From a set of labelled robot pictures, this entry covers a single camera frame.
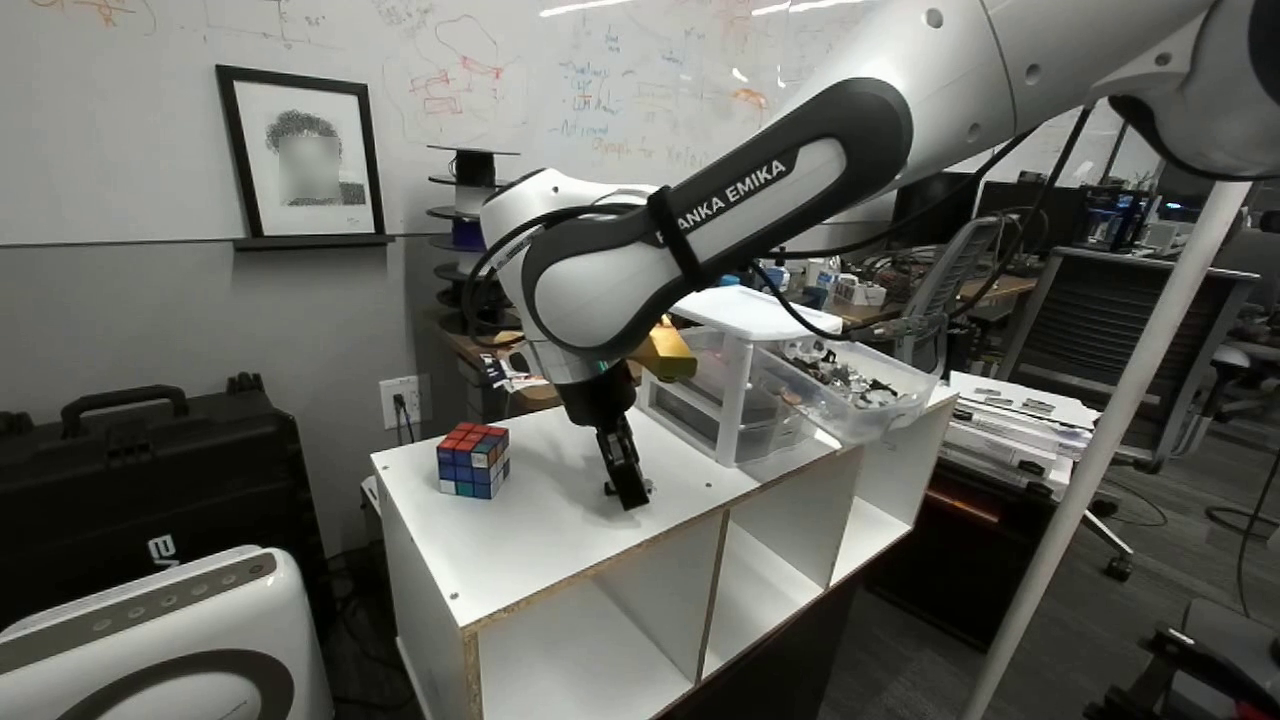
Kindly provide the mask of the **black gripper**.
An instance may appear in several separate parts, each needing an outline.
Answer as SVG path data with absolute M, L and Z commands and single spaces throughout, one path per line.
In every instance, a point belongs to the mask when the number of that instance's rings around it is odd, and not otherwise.
M 624 508 L 643 508 L 650 484 L 642 473 L 642 450 L 636 450 L 629 417 L 619 406 L 596 406 L 589 417 L 589 425 L 596 426 L 596 448 L 607 469 L 607 484 L 613 484 L 618 500 Z

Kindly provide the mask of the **white franka robot arm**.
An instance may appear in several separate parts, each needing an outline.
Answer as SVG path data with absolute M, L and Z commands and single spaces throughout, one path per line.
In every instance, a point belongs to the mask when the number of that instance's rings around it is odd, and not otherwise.
M 636 186 L 537 167 L 484 198 L 511 299 L 603 484 L 650 500 L 624 355 L 690 293 L 897 184 L 1104 100 L 1213 178 L 1280 167 L 1280 0 L 867 0 L 839 57 L 757 137 Z

